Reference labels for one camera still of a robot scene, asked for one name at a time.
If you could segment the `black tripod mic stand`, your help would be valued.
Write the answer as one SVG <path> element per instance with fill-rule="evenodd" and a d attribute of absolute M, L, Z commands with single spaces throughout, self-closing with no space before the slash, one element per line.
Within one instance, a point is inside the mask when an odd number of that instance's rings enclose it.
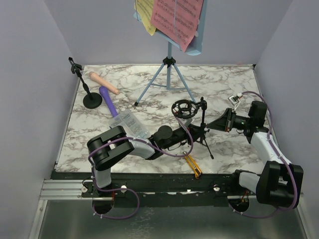
<path fill-rule="evenodd" d="M 171 106 L 171 112 L 172 114 L 184 121 L 184 124 L 186 122 L 188 123 L 187 126 L 190 124 L 200 126 L 201 123 L 205 123 L 205 111 L 207 110 L 207 101 L 204 99 L 204 97 L 201 97 L 199 102 L 194 102 L 191 100 L 178 100 Z M 211 159 L 214 159 L 214 156 L 212 155 L 212 152 L 208 146 L 208 143 L 205 139 L 204 142 L 197 142 L 204 147 L 208 149 L 208 152 L 210 154 Z"/>

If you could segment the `purple microphone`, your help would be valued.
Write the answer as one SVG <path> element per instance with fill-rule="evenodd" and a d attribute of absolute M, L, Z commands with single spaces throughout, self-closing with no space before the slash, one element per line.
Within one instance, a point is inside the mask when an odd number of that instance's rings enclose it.
<path fill-rule="evenodd" d="M 112 117 L 116 117 L 118 115 L 118 112 L 117 112 L 117 110 L 116 110 L 116 108 L 115 108 L 115 106 L 110 98 L 108 89 L 104 86 L 100 86 L 99 93 L 102 96 L 102 98 L 104 99 L 106 105 L 108 106 Z"/>

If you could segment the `black round-base mic stand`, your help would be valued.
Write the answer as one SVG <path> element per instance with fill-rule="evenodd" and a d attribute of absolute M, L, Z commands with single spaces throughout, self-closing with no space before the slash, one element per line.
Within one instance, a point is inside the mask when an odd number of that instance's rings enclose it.
<path fill-rule="evenodd" d="M 88 109 L 95 109 L 99 107 L 102 103 L 102 97 L 99 93 L 90 92 L 88 85 L 84 82 L 82 78 L 82 73 L 81 73 L 81 71 L 83 70 L 82 65 L 75 63 L 72 57 L 69 57 L 68 61 L 71 64 L 71 72 L 77 75 L 77 77 L 82 82 L 83 89 L 86 92 L 86 96 L 83 98 L 84 107 Z"/>

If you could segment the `beige microphone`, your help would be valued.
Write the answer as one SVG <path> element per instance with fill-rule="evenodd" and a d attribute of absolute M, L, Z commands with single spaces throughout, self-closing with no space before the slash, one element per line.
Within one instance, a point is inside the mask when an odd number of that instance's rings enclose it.
<path fill-rule="evenodd" d="M 97 73 L 95 72 L 89 72 L 89 78 L 98 83 L 101 86 L 106 87 L 109 91 L 111 91 L 113 94 L 118 95 L 120 93 L 120 91 L 114 87 L 112 84 L 110 84 L 109 82 L 107 82 L 105 79 L 103 79 L 102 77 L 100 77 Z"/>

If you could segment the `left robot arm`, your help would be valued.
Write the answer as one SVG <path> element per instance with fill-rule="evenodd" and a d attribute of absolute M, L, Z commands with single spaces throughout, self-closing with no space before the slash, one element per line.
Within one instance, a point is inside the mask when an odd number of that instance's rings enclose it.
<path fill-rule="evenodd" d="M 127 135 L 122 126 L 116 126 L 90 139 L 87 147 L 95 179 L 94 192 L 100 197 L 110 193 L 111 168 L 127 155 L 155 160 L 164 154 L 163 149 L 169 149 L 176 144 L 203 144 L 207 133 L 205 125 L 189 124 L 186 128 L 180 126 L 172 130 L 170 126 L 164 125 L 148 139 L 140 139 Z"/>

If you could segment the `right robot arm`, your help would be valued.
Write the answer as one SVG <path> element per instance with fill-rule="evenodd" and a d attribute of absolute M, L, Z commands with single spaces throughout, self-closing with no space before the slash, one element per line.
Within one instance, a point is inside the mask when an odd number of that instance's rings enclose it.
<path fill-rule="evenodd" d="M 304 171 L 290 162 L 273 143 L 269 129 L 264 127 L 267 104 L 251 103 L 248 116 L 242 117 L 227 108 L 223 115 L 207 125 L 208 129 L 230 132 L 243 131 L 247 141 L 255 148 L 264 163 L 261 175 L 238 170 L 238 178 L 229 183 L 230 191 L 241 195 L 247 189 L 256 194 L 261 204 L 281 208 L 295 208 L 298 205 Z"/>

